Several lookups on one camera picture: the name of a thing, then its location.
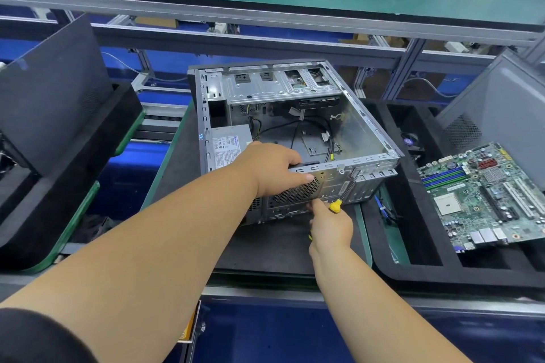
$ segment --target forearm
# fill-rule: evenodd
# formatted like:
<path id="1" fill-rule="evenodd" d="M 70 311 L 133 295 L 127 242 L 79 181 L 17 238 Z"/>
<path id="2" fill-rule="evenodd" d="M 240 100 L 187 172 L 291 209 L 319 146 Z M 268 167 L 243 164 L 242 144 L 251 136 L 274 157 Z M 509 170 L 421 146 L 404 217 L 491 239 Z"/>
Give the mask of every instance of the forearm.
<path id="1" fill-rule="evenodd" d="M 316 280 L 358 363 L 469 363 L 350 248 L 314 254 Z"/>
<path id="2" fill-rule="evenodd" d="M 202 176 L 88 244 L 1 306 L 52 317 L 101 362 L 158 361 L 181 335 L 255 198 L 257 183 L 241 176 L 231 166 Z"/>

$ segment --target black sleeve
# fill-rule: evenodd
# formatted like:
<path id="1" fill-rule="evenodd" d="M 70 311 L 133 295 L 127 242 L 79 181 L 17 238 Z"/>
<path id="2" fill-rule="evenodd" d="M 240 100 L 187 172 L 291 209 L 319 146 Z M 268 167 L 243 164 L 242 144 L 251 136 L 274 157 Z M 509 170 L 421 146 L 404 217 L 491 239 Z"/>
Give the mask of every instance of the black sleeve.
<path id="1" fill-rule="evenodd" d="M 83 342 L 49 317 L 0 309 L 0 363 L 97 363 Z"/>

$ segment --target hand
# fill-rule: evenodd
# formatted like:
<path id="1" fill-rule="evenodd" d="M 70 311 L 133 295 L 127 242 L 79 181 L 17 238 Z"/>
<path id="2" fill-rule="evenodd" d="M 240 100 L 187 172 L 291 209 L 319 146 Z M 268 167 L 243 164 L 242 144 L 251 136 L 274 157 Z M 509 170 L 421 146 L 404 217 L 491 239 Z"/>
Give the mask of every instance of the hand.
<path id="1" fill-rule="evenodd" d="M 314 181 L 312 174 L 288 171 L 290 165 L 301 161 L 301 155 L 293 149 L 254 141 L 229 166 L 242 171 L 241 181 L 254 181 L 256 197 L 263 197 Z"/>
<path id="2" fill-rule="evenodd" d="M 309 247 L 313 259 L 339 248 L 350 248 L 354 225 L 347 213 L 343 210 L 337 214 L 331 212 L 322 200 L 312 200 L 309 209 L 314 213 L 314 219 L 310 220 L 312 243 Z"/>

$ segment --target person's left arm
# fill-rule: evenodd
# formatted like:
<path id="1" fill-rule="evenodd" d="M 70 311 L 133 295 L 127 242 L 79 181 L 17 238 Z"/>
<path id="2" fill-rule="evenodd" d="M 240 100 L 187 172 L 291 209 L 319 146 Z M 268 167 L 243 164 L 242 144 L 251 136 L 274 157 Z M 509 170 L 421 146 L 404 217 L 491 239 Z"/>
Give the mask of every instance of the person's left arm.
<path id="1" fill-rule="evenodd" d="M 100 362 L 159 362 L 180 337 L 252 200 L 312 181 L 291 149 L 255 142 L 22 288 L 0 307 L 49 316 Z"/>

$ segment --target power supply label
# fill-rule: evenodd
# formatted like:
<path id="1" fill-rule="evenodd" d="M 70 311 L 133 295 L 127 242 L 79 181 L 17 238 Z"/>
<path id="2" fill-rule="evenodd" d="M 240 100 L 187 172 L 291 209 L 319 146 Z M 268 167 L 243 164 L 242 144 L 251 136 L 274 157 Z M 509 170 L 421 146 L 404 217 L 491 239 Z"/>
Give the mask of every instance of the power supply label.
<path id="1" fill-rule="evenodd" d="M 216 168 L 229 165 L 240 154 L 238 136 L 214 138 L 214 160 Z"/>

